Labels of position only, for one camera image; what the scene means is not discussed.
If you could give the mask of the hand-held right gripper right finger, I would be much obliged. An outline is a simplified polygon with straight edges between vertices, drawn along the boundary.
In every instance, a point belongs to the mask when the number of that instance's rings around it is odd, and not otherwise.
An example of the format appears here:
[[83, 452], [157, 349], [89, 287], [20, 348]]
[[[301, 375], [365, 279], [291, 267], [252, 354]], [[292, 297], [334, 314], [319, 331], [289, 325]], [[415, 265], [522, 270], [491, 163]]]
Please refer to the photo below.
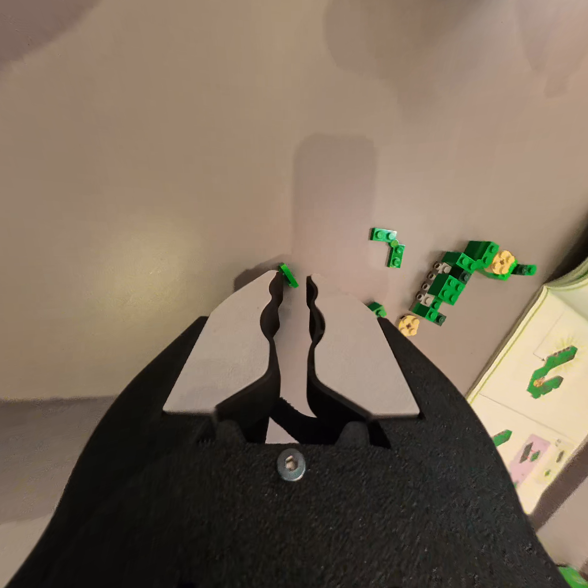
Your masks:
[[316, 417], [417, 417], [418, 404], [376, 315], [320, 274], [306, 282], [309, 407]]

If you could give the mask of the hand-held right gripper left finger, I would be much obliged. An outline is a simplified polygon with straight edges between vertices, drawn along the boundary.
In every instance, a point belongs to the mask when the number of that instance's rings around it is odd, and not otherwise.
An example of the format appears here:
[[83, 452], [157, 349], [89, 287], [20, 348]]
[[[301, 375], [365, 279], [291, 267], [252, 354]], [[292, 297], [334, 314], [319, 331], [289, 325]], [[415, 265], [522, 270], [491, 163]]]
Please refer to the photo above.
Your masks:
[[210, 314], [163, 410], [262, 420], [280, 396], [275, 334], [283, 277], [269, 270], [232, 293]]

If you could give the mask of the curved green brick assembly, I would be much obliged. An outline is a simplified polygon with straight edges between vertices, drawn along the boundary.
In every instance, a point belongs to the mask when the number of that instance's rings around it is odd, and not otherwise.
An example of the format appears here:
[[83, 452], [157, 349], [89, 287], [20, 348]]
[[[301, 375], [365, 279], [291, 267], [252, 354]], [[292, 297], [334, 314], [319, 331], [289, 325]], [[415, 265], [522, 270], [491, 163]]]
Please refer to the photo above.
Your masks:
[[446, 319], [442, 306], [454, 306], [475, 274], [491, 281], [507, 282], [512, 276], [534, 276], [536, 271], [535, 264], [520, 262], [494, 241], [470, 240], [463, 251], [445, 252], [434, 262], [409, 312], [442, 326]]

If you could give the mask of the grey desk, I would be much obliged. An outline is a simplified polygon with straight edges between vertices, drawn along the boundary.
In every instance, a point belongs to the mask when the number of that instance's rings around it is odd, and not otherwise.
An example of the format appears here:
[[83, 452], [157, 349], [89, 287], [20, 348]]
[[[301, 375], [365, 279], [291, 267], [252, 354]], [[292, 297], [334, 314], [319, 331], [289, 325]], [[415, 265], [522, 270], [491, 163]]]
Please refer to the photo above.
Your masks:
[[[466, 393], [587, 223], [587, 1], [1, 1], [1, 585], [152, 357], [286, 262], [406, 311]], [[371, 228], [397, 231], [399, 269]]]

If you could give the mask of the angled green plate pair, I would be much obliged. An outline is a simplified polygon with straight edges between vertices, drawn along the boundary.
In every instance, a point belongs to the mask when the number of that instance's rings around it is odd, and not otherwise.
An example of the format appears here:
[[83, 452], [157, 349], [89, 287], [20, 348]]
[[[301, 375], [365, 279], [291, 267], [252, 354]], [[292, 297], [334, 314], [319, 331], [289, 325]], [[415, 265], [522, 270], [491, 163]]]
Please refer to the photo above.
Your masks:
[[405, 245], [398, 241], [397, 231], [385, 228], [371, 228], [369, 240], [384, 243], [388, 247], [386, 265], [388, 268], [399, 269], [405, 253]]

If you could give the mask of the instruction booklet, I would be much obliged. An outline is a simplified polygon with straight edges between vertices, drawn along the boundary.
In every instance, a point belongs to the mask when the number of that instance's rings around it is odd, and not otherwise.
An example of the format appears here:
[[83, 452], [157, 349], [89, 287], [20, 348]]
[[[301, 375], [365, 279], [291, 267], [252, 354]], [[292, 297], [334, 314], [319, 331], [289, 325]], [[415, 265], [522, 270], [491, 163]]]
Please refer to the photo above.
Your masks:
[[531, 513], [587, 442], [587, 261], [539, 290], [467, 400]]

